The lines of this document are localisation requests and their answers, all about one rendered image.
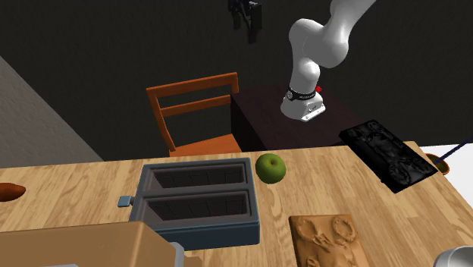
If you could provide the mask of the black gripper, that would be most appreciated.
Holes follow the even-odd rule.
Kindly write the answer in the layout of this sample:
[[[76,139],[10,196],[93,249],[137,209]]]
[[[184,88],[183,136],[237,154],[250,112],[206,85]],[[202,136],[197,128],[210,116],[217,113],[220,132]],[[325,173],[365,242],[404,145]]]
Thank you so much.
[[[241,28],[241,16],[250,17],[247,21],[248,42],[253,44],[262,29],[262,3],[253,0],[227,0],[228,11],[233,19],[233,28]]]

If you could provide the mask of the dark robot stand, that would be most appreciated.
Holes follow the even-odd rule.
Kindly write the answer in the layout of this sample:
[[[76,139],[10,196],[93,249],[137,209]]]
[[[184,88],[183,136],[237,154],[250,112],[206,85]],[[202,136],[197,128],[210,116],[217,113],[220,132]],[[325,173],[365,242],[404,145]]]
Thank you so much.
[[[339,133],[363,120],[321,91],[326,111],[308,122],[280,111],[284,86],[257,86],[231,96],[231,132],[244,152],[341,146]]]

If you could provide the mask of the orange wooden chair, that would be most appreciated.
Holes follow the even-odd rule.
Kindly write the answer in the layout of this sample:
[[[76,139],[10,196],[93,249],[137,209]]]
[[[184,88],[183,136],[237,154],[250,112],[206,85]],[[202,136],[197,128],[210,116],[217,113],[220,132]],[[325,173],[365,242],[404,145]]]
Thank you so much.
[[[168,151],[171,157],[238,153],[241,151],[241,148],[231,133],[184,146],[176,146],[164,120],[166,117],[170,116],[227,105],[231,103],[230,94],[179,105],[172,105],[166,108],[162,108],[158,101],[162,97],[175,96],[226,85],[231,86],[232,94],[237,94],[239,92],[238,74],[236,72],[153,86],[146,89],[155,120],[158,124],[160,133],[168,146]]]

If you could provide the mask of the green apple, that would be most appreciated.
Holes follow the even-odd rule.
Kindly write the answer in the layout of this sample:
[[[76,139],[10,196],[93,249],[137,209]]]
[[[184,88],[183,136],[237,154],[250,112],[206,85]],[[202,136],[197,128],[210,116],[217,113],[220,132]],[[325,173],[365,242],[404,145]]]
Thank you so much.
[[[287,168],[283,159],[274,153],[265,153],[258,157],[255,172],[266,184],[276,184],[283,180]]]

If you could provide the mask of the blue-grey toaster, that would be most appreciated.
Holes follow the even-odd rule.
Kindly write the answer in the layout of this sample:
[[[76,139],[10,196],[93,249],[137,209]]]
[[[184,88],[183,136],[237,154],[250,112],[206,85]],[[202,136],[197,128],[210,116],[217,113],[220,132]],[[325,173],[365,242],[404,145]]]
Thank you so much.
[[[248,158],[146,164],[136,193],[121,196],[141,221],[185,250],[260,242],[260,219]]]

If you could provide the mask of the light wooden table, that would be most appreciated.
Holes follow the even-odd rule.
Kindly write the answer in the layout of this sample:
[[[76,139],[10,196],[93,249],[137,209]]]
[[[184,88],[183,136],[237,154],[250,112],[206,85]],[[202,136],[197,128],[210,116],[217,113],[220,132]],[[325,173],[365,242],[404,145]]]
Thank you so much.
[[[291,215],[349,214],[370,267],[432,267],[445,250],[473,246],[473,208],[436,174],[392,193],[346,146],[279,151],[287,173],[255,182],[261,241],[200,250],[205,267],[296,267]],[[0,231],[126,221],[121,196],[136,192],[142,159],[0,168],[26,193],[0,203]]]

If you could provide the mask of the black relief tray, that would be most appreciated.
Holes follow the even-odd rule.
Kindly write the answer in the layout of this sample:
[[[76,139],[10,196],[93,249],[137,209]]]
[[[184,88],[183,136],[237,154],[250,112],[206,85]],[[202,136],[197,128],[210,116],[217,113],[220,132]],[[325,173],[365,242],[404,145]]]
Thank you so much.
[[[376,120],[342,130],[339,138],[393,193],[438,170]]]

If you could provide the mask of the carved wooden relief board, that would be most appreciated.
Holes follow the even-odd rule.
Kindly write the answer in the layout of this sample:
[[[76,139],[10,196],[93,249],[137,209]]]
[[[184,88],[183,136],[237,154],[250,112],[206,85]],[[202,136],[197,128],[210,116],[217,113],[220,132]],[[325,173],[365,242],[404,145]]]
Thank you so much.
[[[289,225],[298,267],[370,267],[350,215],[291,215]]]

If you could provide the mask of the brown bowl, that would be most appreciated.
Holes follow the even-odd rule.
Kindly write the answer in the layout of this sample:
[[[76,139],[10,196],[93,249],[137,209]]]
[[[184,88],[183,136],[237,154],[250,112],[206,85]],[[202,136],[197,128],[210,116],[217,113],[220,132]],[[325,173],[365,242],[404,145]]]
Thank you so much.
[[[448,174],[450,172],[449,165],[444,160],[440,161],[439,156],[430,153],[426,153],[426,156],[442,174]]]

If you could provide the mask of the dark blue stick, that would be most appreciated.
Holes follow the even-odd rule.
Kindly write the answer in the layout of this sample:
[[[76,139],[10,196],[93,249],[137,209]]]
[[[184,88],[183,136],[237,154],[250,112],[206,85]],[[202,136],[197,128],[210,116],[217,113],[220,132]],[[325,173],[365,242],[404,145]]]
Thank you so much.
[[[440,158],[438,158],[436,161],[434,161],[433,164],[436,165],[436,164],[444,161],[446,158],[448,158],[450,155],[452,155],[454,152],[458,151],[459,149],[461,149],[464,145],[466,145],[468,143],[473,143],[473,136],[469,137],[467,140],[464,140],[459,145],[457,145],[454,148],[452,148],[451,150],[449,150],[447,153],[445,153]]]

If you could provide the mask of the tan box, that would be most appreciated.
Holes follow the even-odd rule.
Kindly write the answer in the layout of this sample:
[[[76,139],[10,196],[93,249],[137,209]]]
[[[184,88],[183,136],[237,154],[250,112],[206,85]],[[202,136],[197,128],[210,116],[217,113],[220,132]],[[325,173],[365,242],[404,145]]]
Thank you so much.
[[[203,267],[141,221],[0,232],[0,267]]]

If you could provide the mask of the white cup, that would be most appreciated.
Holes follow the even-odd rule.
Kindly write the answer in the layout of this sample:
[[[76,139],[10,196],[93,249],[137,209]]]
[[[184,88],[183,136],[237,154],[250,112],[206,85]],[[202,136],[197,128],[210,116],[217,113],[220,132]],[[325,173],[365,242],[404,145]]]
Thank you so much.
[[[443,251],[433,267],[473,267],[473,246],[461,246]]]

